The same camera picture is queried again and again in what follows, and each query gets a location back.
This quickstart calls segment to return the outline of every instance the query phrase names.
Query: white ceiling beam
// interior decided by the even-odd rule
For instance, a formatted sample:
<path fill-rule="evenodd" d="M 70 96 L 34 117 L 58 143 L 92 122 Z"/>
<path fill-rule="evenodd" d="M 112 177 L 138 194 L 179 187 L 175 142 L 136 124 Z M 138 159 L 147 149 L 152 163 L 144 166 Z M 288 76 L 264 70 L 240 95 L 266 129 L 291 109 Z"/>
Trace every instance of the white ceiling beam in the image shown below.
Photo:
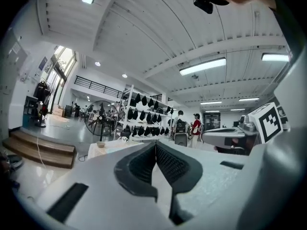
<path fill-rule="evenodd" d="M 214 44 L 209 44 L 193 49 L 185 54 L 174 57 L 166 61 L 165 63 L 151 69 L 146 74 L 144 74 L 144 77 L 149 78 L 161 71 L 164 71 L 182 62 L 190 61 L 195 58 L 212 54 L 217 51 L 228 50 L 233 48 L 241 48 L 241 47 L 264 46 L 264 45 L 284 46 L 287 45 L 287 42 L 284 37 L 280 36 L 250 36 L 250 37 L 240 37 L 240 38 L 220 41 Z"/>
<path fill-rule="evenodd" d="M 178 90 L 173 91 L 173 95 L 181 95 L 181 94 L 189 94 L 194 92 L 202 92 L 209 90 L 217 90 L 217 89 L 231 89 L 231 88 L 241 88 L 241 87 L 251 87 L 251 86 L 259 86 L 259 85 L 269 85 L 271 84 L 272 79 L 256 79 L 256 80 L 245 80 L 245 81 L 236 81 L 236 82 L 225 82 L 219 84 L 206 85 L 196 88 L 190 88 L 186 90 Z"/>
<path fill-rule="evenodd" d="M 99 35 L 100 35 L 100 30 L 101 30 L 101 27 L 103 25 L 103 23 L 105 22 L 105 19 L 106 19 L 106 16 L 112 6 L 112 4 L 114 3 L 115 0 L 104 0 L 104 4 L 103 4 L 103 7 L 101 8 L 100 10 L 100 19 L 98 21 L 98 23 L 96 24 L 97 27 L 94 29 L 94 36 L 93 36 L 93 40 L 92 40 L 92 49 L 93 51 L 95 50 L 95 46 L 96 46 L 96 43 L 97 43 L 97 40 L 99 38 Z"/>
<path fill-rule="evenodd" d="M 90 41 L 81 40 L 73 36 L 67 36 L 52 31 L 49 31 L 48 34 L 43 37 L 43 39 L 47 42 L 71 48 L 79 52 L 80 54 L 87 55 L 97 61 L 103 62 L 105 58 L 112 58 L 111 61 L 114 63 L 112 65 L 113 68 L 118 69 L 123 73 L 127 71 L 127 69 L 122 67 L 124 65 L 127 65 L 127 63 L 123 64 L 122 62 L 119 62 L 117 59 L 111 57 L 106 53 L 92 51 L 92 48 L 90 47 Z M 185 106 L 185 103 L 179 97 L 174 96 L 172 93 L 165 91 L 165 89 L 160 88 L 158 85 L 152 84 L 148 80 L 144 79 L 141 73 L 130 71 L 129 77 L 137 79 L 138 81 L 142 82 L 143 84 L 146 84 L 147 86 L 153 88 L 159 93 L 166 93 L 166 95 L 168 95 L 174 101 Z"/>
<path fill-rule="evenodd" d="M 46 0 L 37 0 L 37 15 L 42 35 L 49 31 L 46 8 Z"/>

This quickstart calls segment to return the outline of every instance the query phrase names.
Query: balcony railing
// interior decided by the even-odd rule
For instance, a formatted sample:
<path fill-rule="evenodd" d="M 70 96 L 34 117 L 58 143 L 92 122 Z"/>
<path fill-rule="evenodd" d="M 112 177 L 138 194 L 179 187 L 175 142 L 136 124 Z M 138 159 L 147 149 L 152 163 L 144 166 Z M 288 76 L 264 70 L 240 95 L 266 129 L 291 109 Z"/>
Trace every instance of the balcony railing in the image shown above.
<path fill-rule="evenodd" d="M 83 87 L 90 89 L 90 90 L 95 90 L 95 91 L 98 91 L 98 92 L 101 92 L 101 93 L 104 93 L 104 94 L 114 96 L 116 98 L 121 98 L 121 96 L 123 94 L 122 91 L 107 87 L 107 86 L 100 84 L 100 83 L 97 83 L 97 82 L 90 81 L 90 80 L 85 79 L 85 78 L 80 77 L 80 76 L 76 77 L 75 84 L 83 86 Z"/>

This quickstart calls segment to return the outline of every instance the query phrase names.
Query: black slot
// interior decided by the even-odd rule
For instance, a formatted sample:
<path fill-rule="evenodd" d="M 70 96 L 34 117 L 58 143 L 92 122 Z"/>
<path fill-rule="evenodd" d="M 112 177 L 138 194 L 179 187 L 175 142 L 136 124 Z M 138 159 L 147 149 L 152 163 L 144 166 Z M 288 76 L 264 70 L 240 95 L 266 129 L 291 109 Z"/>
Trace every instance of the black slot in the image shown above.
<path fill-rule="evenodd" d="M 82 183 L 75 183 L 67 190 L 67 192 L 47 211 L 47 213 L 58 220 L 64 222 L 69 216 L 73 208 L 77 205 L 85 191 L 88 189 L 87 185 Z"/>
<path fill-rule="evenodd" d="M 223 161 L 220 163 L 220 165 L 224 165 L 233 169 L 237 169 L 237 170 L 242 170 L 244 165 L 241 163 L 234 163 L 234 162 L 228 162 L 228 161 Z"/>

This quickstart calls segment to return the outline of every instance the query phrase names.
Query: person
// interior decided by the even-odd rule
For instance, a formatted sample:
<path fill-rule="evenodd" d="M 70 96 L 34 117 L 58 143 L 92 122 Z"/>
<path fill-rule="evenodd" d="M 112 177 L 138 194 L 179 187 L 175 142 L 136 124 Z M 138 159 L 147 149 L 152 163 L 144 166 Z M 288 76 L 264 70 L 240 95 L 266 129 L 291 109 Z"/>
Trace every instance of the person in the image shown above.
<path fill-rule="evenodd" d="M 200 127 L 201 127 L 200 117 L 201 116 L 198 113 L 194 114 L 195 121 L 194 121 L 193 124 L 191 123 L 191 126 L 192 126 L 191 133 L 193 135 L 192 140 L 191 140 L 191 148 L 197 148 L 198 137 L 201 134 L 201 132 L 200 132 Z"/>
<path fill-rule="evenodd" d="M 307 28 L 306 19 L 301 14 L 302 6 L 292 0 L 209 0 L 216 5 L 246 4 L 252 1 L 258 1 L 269 7 L 285 36 L 285 39 L 291 49 L 291 61 L 294 62 L 305 45 L 306 34 L 302 28 Z"/>

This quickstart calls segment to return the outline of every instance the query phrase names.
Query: man in red shirt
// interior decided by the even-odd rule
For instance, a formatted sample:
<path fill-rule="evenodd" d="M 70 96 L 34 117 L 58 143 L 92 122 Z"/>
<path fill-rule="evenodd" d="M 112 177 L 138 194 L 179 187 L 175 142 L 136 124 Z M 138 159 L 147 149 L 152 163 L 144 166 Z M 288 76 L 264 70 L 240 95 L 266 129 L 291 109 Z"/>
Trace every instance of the man in red shirt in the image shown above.
<path fill-rule="evenodd" d="M 200 127 L 201 127 L 201 121 L 200 121 L 200 115 L 198 113 L 194 114 L 195 121 L 192 124 L 192 140 L 191 140 L 191 148 L 196 148 L 197 147 L 197 140 L 199 135 L 201 134 L 200 132 Z"/>

